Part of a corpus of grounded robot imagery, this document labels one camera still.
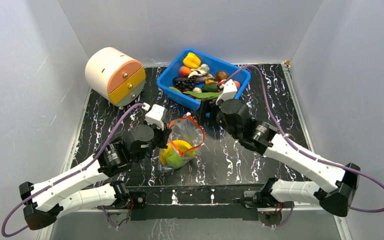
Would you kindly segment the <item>clear orange zip bag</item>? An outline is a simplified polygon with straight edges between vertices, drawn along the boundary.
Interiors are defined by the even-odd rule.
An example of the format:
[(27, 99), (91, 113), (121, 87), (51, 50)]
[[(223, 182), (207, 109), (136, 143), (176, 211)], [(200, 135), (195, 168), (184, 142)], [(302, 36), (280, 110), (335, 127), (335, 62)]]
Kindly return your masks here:
[(170, 122), (166, 148), (160, 149), (158, 169), (162, 173), (177, 170), (195, 159), (206, 139), (203, 127), (190, 112)]

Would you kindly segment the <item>yellow toy banana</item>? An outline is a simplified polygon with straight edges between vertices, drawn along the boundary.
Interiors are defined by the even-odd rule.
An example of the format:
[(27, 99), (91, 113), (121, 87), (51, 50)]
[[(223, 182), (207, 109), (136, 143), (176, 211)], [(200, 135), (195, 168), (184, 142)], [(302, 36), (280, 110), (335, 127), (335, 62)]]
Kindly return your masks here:
[(177, 153), (182, 158), (190, 161), (196, 157), (197, 153), (195, 150), (191, 150), (192, 146), (184, 140), (173, 140), (174, 145), (170, 142), (166, 145), (166, 148), (160, 150), (159, 161), (164, 167), (168, 167), (166, 163), (166, 154), (168, 153)]

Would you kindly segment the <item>light green toy fruit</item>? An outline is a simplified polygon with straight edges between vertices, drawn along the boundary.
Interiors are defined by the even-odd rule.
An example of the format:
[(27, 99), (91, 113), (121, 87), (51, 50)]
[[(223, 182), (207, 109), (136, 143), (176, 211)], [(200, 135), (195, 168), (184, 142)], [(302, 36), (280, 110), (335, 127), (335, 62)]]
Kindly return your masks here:
[(184, 166), (188, 162), (187, 159), (184, 159), (183, 157), (181, 157), (179, 154), (175, 152), (166, 154), (165, 161), (166, 161), (166, 165), (173, 169), (178, 169)]

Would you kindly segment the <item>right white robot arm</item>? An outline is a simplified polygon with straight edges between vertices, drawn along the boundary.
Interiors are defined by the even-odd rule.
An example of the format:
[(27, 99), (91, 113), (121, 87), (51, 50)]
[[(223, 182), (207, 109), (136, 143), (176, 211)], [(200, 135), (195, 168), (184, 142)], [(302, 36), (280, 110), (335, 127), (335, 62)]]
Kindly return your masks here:
[(288, 143), (280, 130), (250, 115), (247, 105), (229, 99), (217, 105), (204, 99), (194, 112), (199, 125), (218, 125), (247, 150), (277, 160), (309, 178), (308, 181), (285, 181), (270, 178), (263, 189), (246, 193), (239, 202), (250, 208), (275, 207), (284, 202), (318, 205), (328, 213), (346, 217), (350, 210), (360, 168), (349, 163), (347, 169), (331, 166), (322, 157), (309, 158), (310, 151), (295, 143)]

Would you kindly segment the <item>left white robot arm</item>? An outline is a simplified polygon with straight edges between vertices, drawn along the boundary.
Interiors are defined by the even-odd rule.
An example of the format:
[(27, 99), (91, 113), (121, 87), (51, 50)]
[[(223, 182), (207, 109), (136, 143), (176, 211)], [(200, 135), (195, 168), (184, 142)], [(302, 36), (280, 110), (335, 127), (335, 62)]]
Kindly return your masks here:
[(99, 206), (125, 208), (137, 198), (145, 198), (137, 191), (130, 193), (121, 180), (88, 186), (127, 172), (133, 163), (150, 157), (155, 148), (165, 148), (171, 132), (168, 125), (162, 129), (156, 124), (137, 125), (76, 167), (44, 182), (22, 183), (19, 192), (28, 228), (40, 230), (72, 212)]

